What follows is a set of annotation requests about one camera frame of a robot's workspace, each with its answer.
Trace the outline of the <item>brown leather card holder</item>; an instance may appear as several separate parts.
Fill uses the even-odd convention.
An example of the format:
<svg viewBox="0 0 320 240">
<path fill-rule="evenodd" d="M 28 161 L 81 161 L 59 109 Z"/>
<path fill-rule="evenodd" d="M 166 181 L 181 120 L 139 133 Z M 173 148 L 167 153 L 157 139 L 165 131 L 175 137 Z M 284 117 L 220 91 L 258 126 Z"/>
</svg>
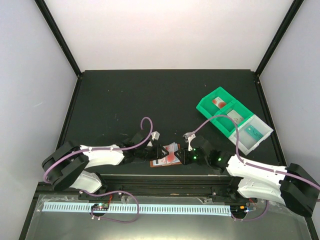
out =
<svg viewBox="0 0 320 240">
<path fill-rule="evenodd" d="M 163 159 L 156 159 L 150 162 L 150 167 L 155 168 L 155 167 L 168 167 L 168 166 L 173 166 L 173 165 L 181 165 L 181 162 L 175 163 L 175 164 L 170 164 L 170 165 L 165 165 Z"/>
</svg>

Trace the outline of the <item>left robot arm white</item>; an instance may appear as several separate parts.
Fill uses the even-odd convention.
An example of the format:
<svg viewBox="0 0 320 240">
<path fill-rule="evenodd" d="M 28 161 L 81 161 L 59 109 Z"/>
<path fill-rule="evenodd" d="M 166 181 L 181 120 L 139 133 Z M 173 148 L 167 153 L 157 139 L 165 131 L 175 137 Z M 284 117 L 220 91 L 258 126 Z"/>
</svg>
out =
<svg viewBox="0 0 320 240">
<path fill-rule="evenodd" d="M 146 134 L 141 130 L 118 145 L 95 147 L 68 141 L 42 162 L 44 179 L 55 191 L 74 188 L 101 200 L 107 195 L 108 188 L 98 173 L 86 169 L 163 159 L 169 152 L 159 143 L 159 136 L 157 131 Z"/>
</svg>

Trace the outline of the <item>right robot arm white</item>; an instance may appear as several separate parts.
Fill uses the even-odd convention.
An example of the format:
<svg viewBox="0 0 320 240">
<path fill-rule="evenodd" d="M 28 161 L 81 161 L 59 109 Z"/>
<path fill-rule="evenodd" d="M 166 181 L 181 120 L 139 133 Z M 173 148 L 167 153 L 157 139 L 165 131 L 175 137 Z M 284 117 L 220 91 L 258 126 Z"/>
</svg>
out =
<svg viewBox="0 0 320 240">
<path fill-rule="evenodd" d="M 188 146 L 175 151 L 183 165 L 205 165 L 220 174 L 239 178 L 238 184 L 227 189 L 234 202 L 242 198 L 257 198 L 285 205 L 302 217 L 313 215 L 320 194 L 319 184 L 300 165 L 268 165 L 215 149 L 208 140 L 196 136 Z"/>
</svg>

